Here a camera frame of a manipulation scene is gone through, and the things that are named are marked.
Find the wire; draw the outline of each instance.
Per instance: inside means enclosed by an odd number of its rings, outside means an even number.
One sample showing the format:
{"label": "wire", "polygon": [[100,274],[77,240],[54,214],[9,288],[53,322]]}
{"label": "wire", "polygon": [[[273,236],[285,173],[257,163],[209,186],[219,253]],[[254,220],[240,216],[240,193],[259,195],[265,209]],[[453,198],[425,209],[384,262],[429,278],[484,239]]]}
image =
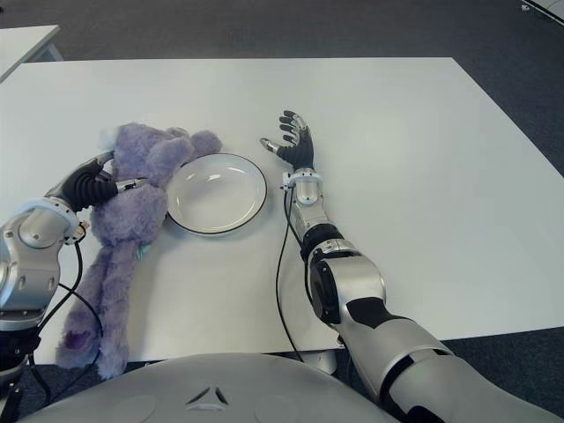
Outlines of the wire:
{"label": "wire", "polygon": [[[77,272],[77,278],[74,282],[74,285],[71,288],[71,291],[75,291],[78,288],[78,284],[80,283],[80,279],[82,279],[82,270],[83,270],[82,252],[80,251],[80,246],[78,244],[79,244],[78,241],[75,242],[75,244],[74,244],[74,248],[77,251],[78,272]],[[43,319],[43,322],[41,322],[39,324],[39,326],[37,327],[37,334],[38,335],[41,333],[41,331],[43,330],[45,325],[49,322],[49,320],[51,320],[53,318],[53,315],[55,315],[55,313],[57,311],[59,311],[59,308],[61,308],[63,306],[63,304],[71,297],[71,295],[72,295],[71,291],[67,292],[64,295],[64,297],[59,302],[57,302],[56,306],[53,307],[53,309],[49,312],[47,317],[45,317],[45,319]]]}
{"label": "wire", "polygon": [[[53,307],[53,309],[49,312],[49,314],[45,317],[45,319],[43,319],[43,321],[41,322],[41,324],[37,327],[37,335],[39,335],[41,333],[41,331],[43,330],[43,328],[45,328],[45,326],[47,325],[47,323],[49,322],[49,320],[51,320],[51,318],[55,315],[55,313],[63,306],[63,304],[72,296],[76,296],[80,301],[82,301],[85,306],[92,312],[94,318],[96,319],[96,323],[98,324],[98,331],[100,333],[100,338],[102,338],[104,336],[104,328],[102,326],[102,322],[100,320],[100,317],[98,316],[98,313],[96,313],[96,311],[94,310],[94,308],[92,307],[92,305],[79,293],[76,292],[76,289],[78,288],[78,284],[80,284],[80,280],[82,279],[82,272],[83,272],[83,260],[82,260],[82,252],[80,251],[80,246],[78,245],[82,240],[84,240],[84,238],[86,237],[86,229],[85,227],[82,225],[82,223],[80,224],[80,226],[83,228],[84,230],[84,235],[75,242],[74,246],[75,246],[75,250],[77,252],[77,260],[78,260],[78,272],[77,272],[77,278],[75,280],[75,283],[72,287],[68,287],[67,285],[61,284],[59,283],[59,286],[63,289],[65,289],[67,291],[67,293],[64,295],[64,297]],[[29,359],[29,364],[30,364],[30,371],[32,373],[33,378],[35,379],[35,381],[37,382],[37,384],[40,386],[40,388],[43,390],[43,393],[45,394],[45,399],[43,401],[43,405],[42,407],[45,407],[49,404],[51,404],[55,399],[59,398],[62,394],[64,394],[70,387],[72,387],[76,382],[78,382],[86,373],[88,373],[88,371],[94,367],[94,365],[96,364],[96,362],[98,361],[98,358],[100,357],[100,350],[98,350],[98,352],[96,352],[96,356],[94,357],[94,360],[88,365],[86,366],[86,368],[84,369],[84,371],[82,371],[74,380],[72,380],[70,383],[68,383],[58,394],[56,394],[54,397],[52,396],[52,392],[50,387],[48,386],[48,384],[45,382],[45,379],[43,379],[43,377],[41,376],[41,374],[39,373],[39,370],[37,369],[36,365],[35,365],[35,357],[33,356],[33,352],[31,352],[28,355],[28,359]]]}
{"label": "wire", "polygon": [[[286,216],[286,223],[292,229],[293,237],[298,242],[301,248],[300,237],[296,233],[295,229],[293,228],[292,222],[290,221],[290,214],[292,213],[292,201],[293,201],[293,190],[292,188],[292,195],[290,196],[290,206],[286,205],[286,194],[284,199],[284,215]],[[309,292],[309,284],[308,284],[308,262],[304,261],[304,271],[303,271],[303,278],[304,278],[304,287],[306,288],[306,294],[308,295],[309,304],[313,304],[313,300],[311,299],[311,293]]]}
{"label": "wire", "polygon": [[37,370],[37,367],[35,366],[35,357],[33,356],[33,352],[29,354],[28,359],[29,359],[29,370],[32,372],[33,378],[35,379],[35,381],[37,382],[37,384],[45,394],[45,399],[43,400],[43,405],[41,406],[44,407],[45,405],[51,402],[51,388],[49,387],[49,385],[47,385],[47,382],[45,382],[45,379],[43,379],[43,376],[41,376],[41,374]]}
{"label": "wire", "polygon": [[286,319],[284,318],[284,314],[282,313],[282,307],[280,306],[280,295],[278,293],[278,280],[279,280],[279,276],[280,276],[280,266],[282,264],[282,256],[284,255],[284,249],[286,247],[286,241],[288,239],[288,232],[290,230],[290,214],[292,213],[292,209],[290,209],[290,211],[286,214],[286,200],[288,197],[288,192],[286,191],[284,193],[284,214],[286,215],[286,232],[284,233],[284,241],[282,242],[282,249],[280,250],[280,256],[278,258],[278,266],[276,269],[276,305],[278,306],[278,314],[280,315],[280,321],[282,322],[282,326],[284,326],[284,331],[286,332],[286,335],[288,336],[288,340],[290,341],[290,344],[292,345],[293,351],[295,352],[296,356],[298,357],[298,360],[300,360],[302,363],[303,358],[301,357],[301,354],[298,352],[298,349],[296,348],[295,343],[293,342],[292,336],[290,335],[290,331],[288,330],[288,327],[286,325]]}
{"label": "wire", "polygon": [[52,400],[51,402],[53,402],[53,401],[55,401],[56,399],[58,399],[59,397],[61,397],[67,390],[69,390],[69,389],[72,387],[72,385],[74,385],[76,382],[78,382],[80,379],[82,379],[82,377],[83,377],[86,373],[88,373],[88,372],[90,371],[90,369],[92,369],[92,368],[96,365],[96,362],[98,361],[98,358],[99,358],[99,357],[100,357],[100,349],[96,352],[96,356],[94,357],[94,360],[92,360],[92,362],[91,362],[88,366],[86,366],[85,369],[84,369],[73,381],[71,381],[70,383],[68,383],[67,386],[65,386],[65,387],[61,390],[61,392],[59,392],[58,394],[56,394],[56,395],[53,397],[53,400]]}
{"label": "wire", "polygon": [[290,229],[292,229],[293,237],[296,239],[296,242],[298,242],[298,245],[301,248],[300,237],[296,233],[296,230],[293,228],[292,222],[290,221],[290,214],[292,214],[293,190],[294,190],[294,187],[292,187],[292,191],[291,191],[292,194],[290,195],[290,206],[286,205],[286,198],[287,198],[288,191],[286,191],[284,193],[284,215],[286,216],[286,223],[288,224]]}
{"label": "wire", "polygon": [[309,291],[308,283],[308,262],[303,262],[303,285],[306,288],[306,294],[308,295],[309,304],[314,305],[314,301],[311,298],[311,292]]}
{"label": "wire", "polygon": [[100,320],[100,316],[98,315],[98,313],[96,313],[94,307],[92,307],[92,305],[82,295],[80,295],[76,291],[73,291],[72,288],[69,288],[67,285],[61,283],[59,283],[59,286],[62,289],[65,289],[66,291],[72,293],[75,297],[81,300],[85,306],[88,307],[88,309],[92,312],[94,319],[96,319],[96,323],[98,324],[98,331],[100,332],[100,338],[102,338],[104,336],[104,327],[102,326],[102,321]]}

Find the purple teddy bear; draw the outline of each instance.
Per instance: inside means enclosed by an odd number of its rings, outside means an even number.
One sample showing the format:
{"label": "purple teddy bear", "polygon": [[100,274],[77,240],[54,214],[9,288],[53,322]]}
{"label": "purple teddy bear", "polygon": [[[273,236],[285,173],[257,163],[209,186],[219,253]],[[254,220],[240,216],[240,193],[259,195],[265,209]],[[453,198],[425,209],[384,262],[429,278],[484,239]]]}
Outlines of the purple teddy bear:
{"label": "purple teddy bear", "polygon": [[148,184],[123,192],[92,212],[93,233],[102,244],[78,292],[99,314],[104,336],[86,306],[76,301],[67,315],[56,362],[65,368],[97,361],[102,378],[123,372],[127,365],[129,290],[137,251],[157,236],[167,214],[165,187],[183,163],[218,152],[221,142],[210,131],[189,136],[180,128],[156,130],[138,123],[120,127],[115,135],[113,173],[117,181],[144,177]]}

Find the white table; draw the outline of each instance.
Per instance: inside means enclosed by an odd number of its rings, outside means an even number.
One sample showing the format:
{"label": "white table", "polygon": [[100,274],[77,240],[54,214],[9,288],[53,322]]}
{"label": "white table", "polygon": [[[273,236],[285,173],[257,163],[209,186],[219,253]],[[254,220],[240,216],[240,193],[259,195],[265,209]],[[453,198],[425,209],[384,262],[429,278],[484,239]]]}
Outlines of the white table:
{"label": "white table", "polygon": [[0,83],[23,62],[62,61],[51,42],[58,32],[59,25],[0,29]]}
{"label": "white table", "polygon": [[[564,324],[564,180],[448,58],[24,64],[0,85],[0,221],[98,153],[102,128],[215,130],[264,171],[267,202],[222,238],[165,224],[137,267],[130,358],[288,351],[274,296],[287,166],[257,141],[281,135],[285,108],[310,124],[327,211],[381,268],[392,313],[443,339]],[[98,244],[84,245],[88,265]],[[335,347],[287,248],[290,331],[299,348]],[[72,249],[61,263],[71,284]],[[39,362],[53,361],[63,314]]]}

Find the floor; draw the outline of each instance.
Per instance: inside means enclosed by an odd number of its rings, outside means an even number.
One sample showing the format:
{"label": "floor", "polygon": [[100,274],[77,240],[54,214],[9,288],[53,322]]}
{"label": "floor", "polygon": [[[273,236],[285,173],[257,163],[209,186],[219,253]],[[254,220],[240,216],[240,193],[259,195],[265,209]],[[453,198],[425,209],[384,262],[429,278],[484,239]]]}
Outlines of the floor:
{"label": "floor", "polygon": [[[518,0],[0,4],[0,27],[60,25],[55,43],[66,60],[452,56],[564,175],[564,26],[523,12]],[[564,328],[446,344],[503,389],[564,417]],[[339,377],[346,362],[340,353]],[[55,391],[71,379],[56,367],[41,370]],[[88,375],[71,392],[98,381]],[[21,384],[26,414],[41,394],[29,374]],[[353,385],[361,390],[356,378]]]}

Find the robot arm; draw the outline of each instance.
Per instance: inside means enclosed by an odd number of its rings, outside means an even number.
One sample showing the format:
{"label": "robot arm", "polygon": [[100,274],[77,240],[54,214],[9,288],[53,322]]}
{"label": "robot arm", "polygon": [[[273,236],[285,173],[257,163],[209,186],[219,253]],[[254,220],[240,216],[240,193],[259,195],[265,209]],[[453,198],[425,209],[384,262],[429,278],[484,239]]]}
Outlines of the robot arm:
{"label": "robot arm", "polygon": [[280,121],[280,128],[292,134],[284,136],[292,145],[260,141],[293,166],[283,189],[296,192],[290,216],[309,268],[312,306],[344,340],[373,400],[409,422],[562,422],[494,386],[413,320],[386,309],[378,268],[323,209],[308,126],[293,112],[284,112]]}
{"label": "robot arm", "polygon": [[0,227],[0,398],[41,341],[39,326],[59,283],[61,247],[85,236],[76,213],[144,183],[113,181],[103,170],[112,158],[105,152],[88,160]]}

